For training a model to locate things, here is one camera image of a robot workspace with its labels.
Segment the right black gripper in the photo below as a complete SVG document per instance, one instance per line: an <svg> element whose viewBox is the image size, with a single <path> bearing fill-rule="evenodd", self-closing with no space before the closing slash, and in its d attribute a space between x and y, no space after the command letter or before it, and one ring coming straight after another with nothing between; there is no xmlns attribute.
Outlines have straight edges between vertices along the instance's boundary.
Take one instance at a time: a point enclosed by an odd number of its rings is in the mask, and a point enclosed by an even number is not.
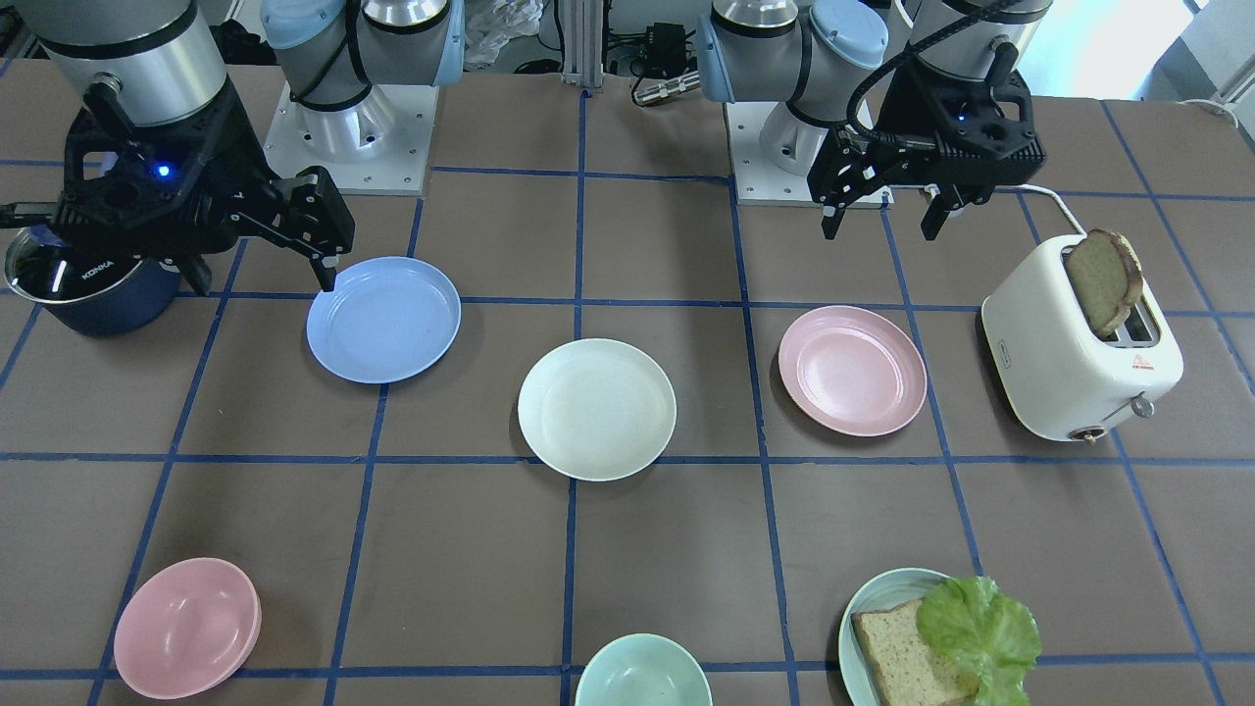
<svg viewBox="0 0 1255 706"><path fill-rule="evenodd" d="M176 261L193 293L207 296L212 272L195 256L261 237L306 258L333 292L354 245L351 211L326 167L276 178L232 80L164 125L131 120L112 76L93 80L82 100L49 221L61 241L102 258Z"/></svg>

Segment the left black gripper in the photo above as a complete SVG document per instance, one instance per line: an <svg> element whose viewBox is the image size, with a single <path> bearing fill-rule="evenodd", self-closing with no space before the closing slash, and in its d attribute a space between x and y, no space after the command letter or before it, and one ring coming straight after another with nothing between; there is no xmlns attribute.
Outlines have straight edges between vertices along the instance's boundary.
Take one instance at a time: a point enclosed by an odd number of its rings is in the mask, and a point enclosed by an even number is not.
<svg viewBox="0 0 1255 706"><path fill-rule="evenodd" d="M924 238L936 241L965 206L986 204L991 186L1032 181L1047 162L1019 71L990 87L902 66L873 129L901 137L901 145L873 144L851 125L831 128L820 145L808 188L822 209L825 240L835 240L851 204L884 186L937 184L922 217Z"/></svg>

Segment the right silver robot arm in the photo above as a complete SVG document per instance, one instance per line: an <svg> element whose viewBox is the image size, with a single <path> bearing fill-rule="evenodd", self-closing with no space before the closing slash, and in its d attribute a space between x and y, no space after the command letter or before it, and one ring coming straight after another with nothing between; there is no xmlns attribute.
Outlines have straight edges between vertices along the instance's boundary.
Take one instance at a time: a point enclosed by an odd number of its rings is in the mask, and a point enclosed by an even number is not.
<svg viewBox="0 0 1255 706"><path fill-rule="evenodd" d="M206 255L260 237L310 261L323 291L355 224L330 166L392 143L382 87L442 87L466 66L462 1L265 1L266 43L314 161L269 166L223 53L193 1L18 1L72 82L59 197L4 204L3 227L45 224L80 253L157 260L207 293Z"/></svg>

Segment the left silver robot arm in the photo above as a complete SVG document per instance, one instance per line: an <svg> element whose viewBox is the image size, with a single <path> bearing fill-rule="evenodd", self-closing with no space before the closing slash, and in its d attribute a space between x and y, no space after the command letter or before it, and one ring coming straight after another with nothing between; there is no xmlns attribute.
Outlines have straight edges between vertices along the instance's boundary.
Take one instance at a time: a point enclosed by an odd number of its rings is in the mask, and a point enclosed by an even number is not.
<svg viewBox="0 0 1255 706"><path fill-rule="evenodd" d="M702 89L771 102L820 134L804 162L835 238L845 211L887 186L935 186L922 234L1045 164L1017 66L1048 1L924 1L901 51L861 1L714 1L698 28Z"/></svg>

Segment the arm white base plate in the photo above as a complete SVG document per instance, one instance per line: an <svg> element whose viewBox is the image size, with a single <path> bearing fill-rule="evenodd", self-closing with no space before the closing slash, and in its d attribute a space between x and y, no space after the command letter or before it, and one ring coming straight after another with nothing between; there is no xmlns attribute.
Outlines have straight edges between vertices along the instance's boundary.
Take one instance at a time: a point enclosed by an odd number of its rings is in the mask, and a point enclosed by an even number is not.
<svg viewBox="0 0 1255 706"><path fill-rule="evenodd" d="M807 177L828 129L809 125L783 102L725 103L735 202L817 207Z"/></svg>
<svg viewBox="0 0 1255 706"><path fill-rule="evenodd" d="M314 112L282 93L264 139L266 161L281 177L323 166L344 196L420 197L441 94L376 85L358 107Z"/></svg>

